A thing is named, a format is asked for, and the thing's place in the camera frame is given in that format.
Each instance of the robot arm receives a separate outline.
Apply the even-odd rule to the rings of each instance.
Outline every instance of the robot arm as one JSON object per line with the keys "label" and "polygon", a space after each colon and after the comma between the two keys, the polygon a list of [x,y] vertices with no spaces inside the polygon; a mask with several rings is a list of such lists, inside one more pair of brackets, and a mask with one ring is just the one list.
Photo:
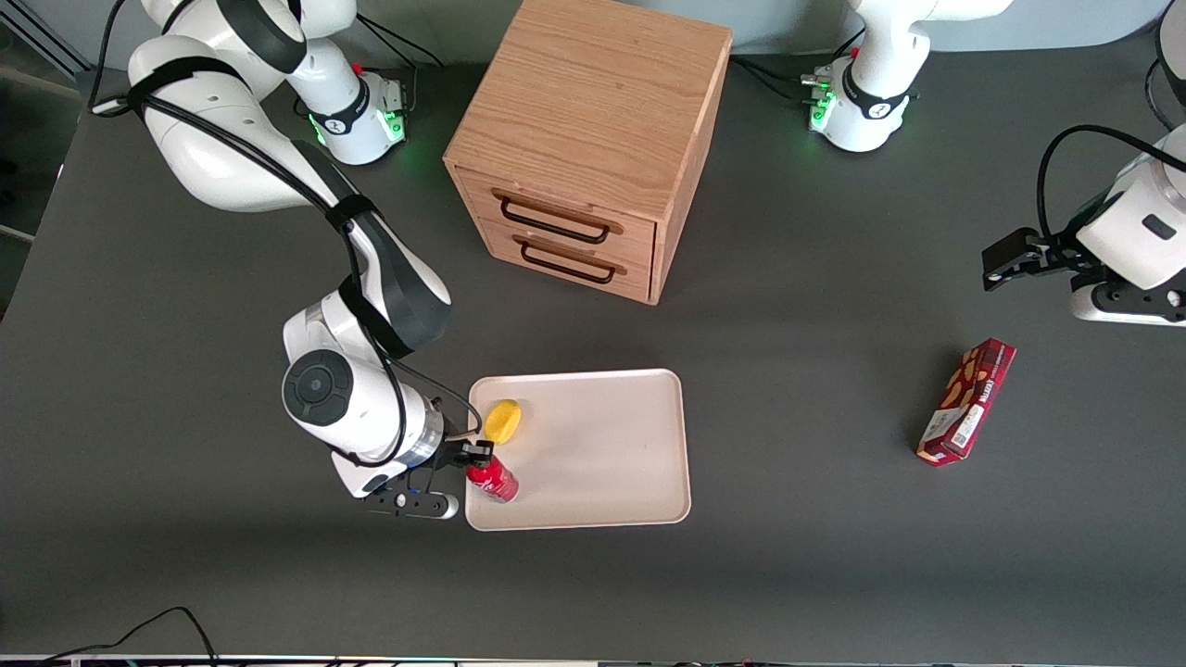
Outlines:
{"label": "robot arm", "polygon": [[[287,81],[310,109],[318,140],[334,159],[377,160],[404,138],[403,89],[355,71],[329,36],[349,27],[356,0],[142,0],[164,34],[210,46],[267,97]],[[299,6],[300,15],[293,14]]]}
{"label": "robot arm", "polygon": [[[212,0],[199,0],[189,11],[199,11],[203,2]],[[434,402],[400,382],[390,368],[390,360],[442,333],[451,307],[444,282],[318,150],[272,126],[257,96],[274,76],[266,70],[247,76],[227,66],[223,56],[193,37],[151,39],[129,62],[128,101],[170,169],[198,199],[244,212],[312,203],[347,241],[352,279],[285,324],[291,366],[281,394],[287,412],[331,447],[334,468],[355,497],[383,490],[388,481],[426,462],[464,458],[451,449],[461,445],[446,442]],[[253,81],[261,88],[251,87]],[[447,517],[457,501],[441,497],[448,500],[444,507],[434,501],[438,517]]]}
{"label": "robot arm", "polygon": [[804,75],[815,87],[809,129],[822,133],[846,151],[880,147],[901,127],[910,97],[906,90],[926,56],[931,38],[920,21],[965,21],[995,17],[1013,0],[849,0],[865,21],[865,42],[857,57],[835,62]]}
{"label": "robot arm", "polygon": [[[1158,52],[1171,88],[1186,106],[1184,34],[1186,2],[1174,2],[1158,31]],[[1076,126],[1046,148],[1040,173],[1058,144],[1076,132],[1107,134],[1144,152],[1064,230],[1051,233],[1039,211],[1041,233],[1021,228],[987,248],[984,290],[1025,275],[1070,271],[1076,317],[1186,326],[1186,126],[1153,146],[1111,128]]]}

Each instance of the cardboard box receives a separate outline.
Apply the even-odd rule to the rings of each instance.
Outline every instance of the cardboard box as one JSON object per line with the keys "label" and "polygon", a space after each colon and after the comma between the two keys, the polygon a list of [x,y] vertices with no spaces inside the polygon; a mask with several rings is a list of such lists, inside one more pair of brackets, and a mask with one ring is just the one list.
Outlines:
{"label": "cardboard box", "polygon": [[964,352],[918,443],[919,458],[936,468],[968,458],[1015,352],[996,338]]}

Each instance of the white tray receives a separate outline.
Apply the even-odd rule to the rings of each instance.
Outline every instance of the white tray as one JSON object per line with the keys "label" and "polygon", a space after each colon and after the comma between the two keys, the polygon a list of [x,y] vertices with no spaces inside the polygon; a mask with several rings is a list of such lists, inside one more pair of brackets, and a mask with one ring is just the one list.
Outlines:
{"label": "white tray", "polygon": [[515,436],[495,447],[519,493],[499,503],[467,483],[465,517],[478,531],[676,523],[688,516],[688,443],[675,373],[484,377],[470,389],[482,414],[500,399],[515,399],[523,409]]}

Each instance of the floor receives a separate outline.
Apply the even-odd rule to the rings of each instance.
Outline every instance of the floor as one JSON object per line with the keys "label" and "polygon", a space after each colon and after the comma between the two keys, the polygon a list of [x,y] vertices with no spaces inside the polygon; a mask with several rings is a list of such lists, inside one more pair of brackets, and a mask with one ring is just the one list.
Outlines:
{"label": "floor", "polygon": [[[72,89],[72,81],[0,26],[0,159],[18,166],[0,174],[0,224],[37,233],[77,125]],[[28,243],[0,235],[0,317],[28,252]]]}

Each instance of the drawer handle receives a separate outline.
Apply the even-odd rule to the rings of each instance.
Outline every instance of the drawer handle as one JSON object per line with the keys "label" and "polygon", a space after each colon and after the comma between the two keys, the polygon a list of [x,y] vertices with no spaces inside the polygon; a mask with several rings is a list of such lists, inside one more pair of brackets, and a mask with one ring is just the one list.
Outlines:
{"label": "drawer handle", "polygon": [[563,273],[565,275],[572,275],[573,278],[580,278],[581,280],[588,280],[589,282],[594,282],[597,285],[608,285],[610,281],[613,280],[613,274],[618,272],[618,267],[616,267],[616,266],[604,266],[604,265],[599,265],[599,263],[591,263],[591,262],[586,262],[586,261],[579,260],[576,258],[569,258],[569,256],[560,255],[560,256],[563,256],[565,259],[568,259],[568,260],[572,260],[572,261],[575,261],[575,262],[580,262],[580,263],[587,263],[587,265],[589,265],[592,267],[595,267],[595,268],[604,268],[604,269],[606,269],[606,271],[610,272],[610,273],[607,273],[604,277],[602,275],[592,275],[589,273],[584,273],[584,272],[576,271],[574,268],[568,268],[567,266],[561,266],[559,263],[554,263],[554,262],[550,262],[548,260],[541,260],[541,259],[537,259],[537,258],[533,258],[531,255],[527,254],[528,249],[540,250],[542,253],[547,253],[548,250],[546,250],[543,248],[536,248],[528,240],[521,239],[518,236],[516,236],[515,240],[518,241],[518,243],[519,243],[519,255],[523,258],[523,261],[525,261],[527,263],[534,263],[535,266],[542,266],[543,268],[547,268],[549,271],[557,271],[560,273]]}
{"label": "drawer handle", "polygon": [[581,234],[580,231],[573,231],[570,229],[565,229],[563,227],[556,227],[555,224],[548,224],[547,222],[533,220],[527,216],[512,214],[511,211],[506,210],[506,207],[511,205],[510,197],[503,197],[502,199],[503,199],[503,205],[502,205],[503,217],[517,222],[519,224],[525,224],[528,227],[534,227],[536,229],[542,229],[543,231],[550,231],[553,234],[560,234],[561,236],[572,239],[573,241],[580,241],[582,243],[594,243],[594,244],[604,243],[605,240],[610,237],[608,224],[601,225],[601,234],[598,234],[597,236],[591,236],[588,234]]}

